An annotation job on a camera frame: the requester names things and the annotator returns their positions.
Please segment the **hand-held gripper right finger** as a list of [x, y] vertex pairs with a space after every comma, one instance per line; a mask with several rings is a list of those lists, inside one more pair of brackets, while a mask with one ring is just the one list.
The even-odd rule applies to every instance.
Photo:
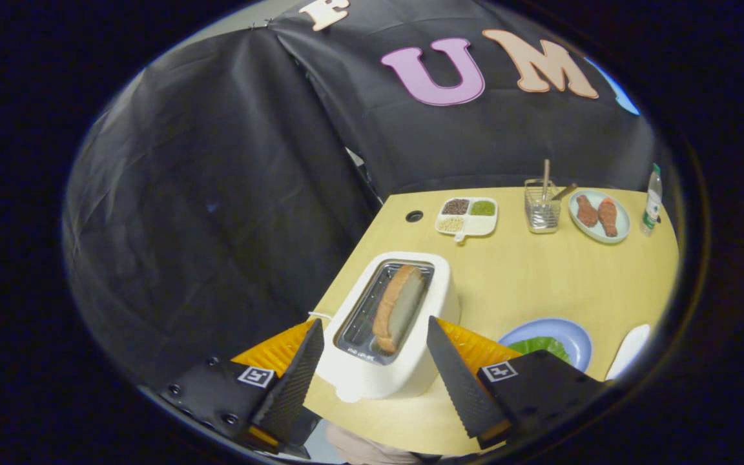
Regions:
[[426, 346], [467, 436], [481, 448], [547, 435], [605, 390], [549, 351], [519, 355], [434, 316]]

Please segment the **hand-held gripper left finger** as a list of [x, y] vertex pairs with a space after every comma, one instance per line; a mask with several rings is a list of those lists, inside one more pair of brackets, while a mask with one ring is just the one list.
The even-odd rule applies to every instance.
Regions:
[[162, 401], [201, 429], [263, 453], [303, 453], [316, 419], [304, 408], [324, 348], [319, 320], [228, 360], [209, 356], [167, 382]]

